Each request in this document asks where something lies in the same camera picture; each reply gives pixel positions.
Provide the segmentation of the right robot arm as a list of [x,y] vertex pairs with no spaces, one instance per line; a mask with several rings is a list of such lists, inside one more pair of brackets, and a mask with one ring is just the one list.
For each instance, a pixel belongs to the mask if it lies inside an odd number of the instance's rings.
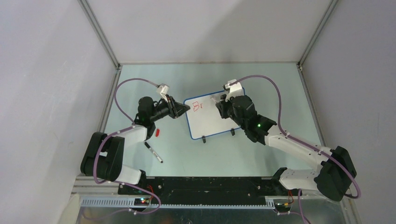
[[245,95],[226,100],[223,94],[216,107],[221,118],[231,119],[252,142],[279,149],[308,164],[308,170],[278,170],[271,183],[277,195],[284,195],[290,189],[306,189],[319,191],[336,202],[345,196],[353,198],[347,190],[357,172],[345,148],[309,144],[287,134],[275,121],[258,114],[251,98]]

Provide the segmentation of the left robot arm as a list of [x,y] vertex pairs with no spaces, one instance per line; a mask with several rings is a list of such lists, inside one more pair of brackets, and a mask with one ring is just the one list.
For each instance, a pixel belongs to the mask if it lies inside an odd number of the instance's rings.
[[80,171],[105,181],[129,183],[134,193],[143,194],[148,188],[148,182],[141,178],[142,170],[124,163],[124,151],[150,139],[156,129],[156,121],[166,116],[176,119],[189,110],[188,105],[175,101],[169,95],[159,101],[142,97],[132,126],[112,134],[92,134]]

